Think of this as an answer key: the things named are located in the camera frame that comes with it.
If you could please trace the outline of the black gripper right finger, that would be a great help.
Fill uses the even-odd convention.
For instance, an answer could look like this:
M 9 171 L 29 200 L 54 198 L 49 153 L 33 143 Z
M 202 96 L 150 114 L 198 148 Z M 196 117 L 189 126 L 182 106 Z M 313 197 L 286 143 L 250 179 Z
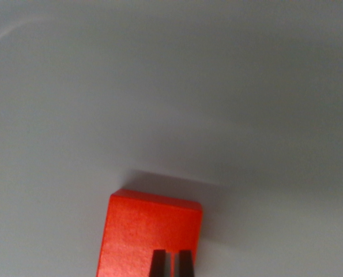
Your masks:
M 174 255 L 174 276 L 195 277 L 191 250 L 180 250 Z

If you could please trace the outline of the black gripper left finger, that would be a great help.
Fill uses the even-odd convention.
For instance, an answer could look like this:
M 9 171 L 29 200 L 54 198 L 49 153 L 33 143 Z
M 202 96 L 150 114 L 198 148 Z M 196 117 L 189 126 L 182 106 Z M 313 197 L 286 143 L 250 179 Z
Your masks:
M 170 277 L 171 255 L 164 249 L 156 249 L 152 254 L 149 277 Z

